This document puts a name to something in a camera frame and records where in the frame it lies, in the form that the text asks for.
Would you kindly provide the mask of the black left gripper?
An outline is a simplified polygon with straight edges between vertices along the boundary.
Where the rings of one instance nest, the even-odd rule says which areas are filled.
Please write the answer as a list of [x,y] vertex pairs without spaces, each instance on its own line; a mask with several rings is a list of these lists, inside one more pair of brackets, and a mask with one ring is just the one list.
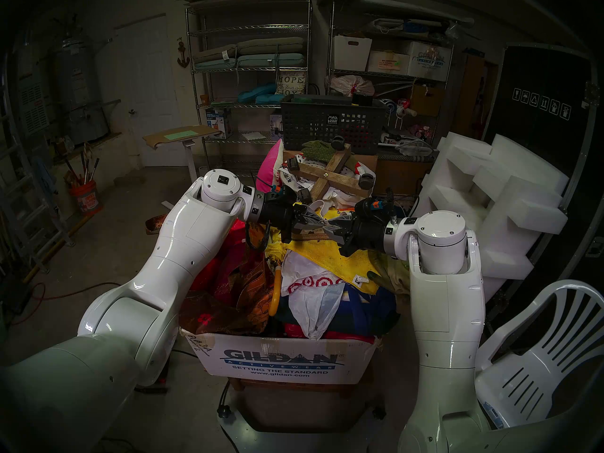
[[313,231],[327,225],[324,218],[308,208],[295,208],[295,204],[264,202],[260,211],[260,224],[271,225],[282,231],[282,243],[292,241],[294,231]]

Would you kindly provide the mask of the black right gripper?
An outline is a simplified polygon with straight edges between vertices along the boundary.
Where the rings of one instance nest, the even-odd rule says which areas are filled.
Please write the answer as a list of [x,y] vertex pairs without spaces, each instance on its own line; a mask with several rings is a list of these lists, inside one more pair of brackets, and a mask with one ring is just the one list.
[[328,239],[340,246],[340,255],[350,257],[356,251],[366,250],[385,253],[384,235],[386,226],[370,219],[355,219],[355,214],[341,214],[330,219],[327,226]]

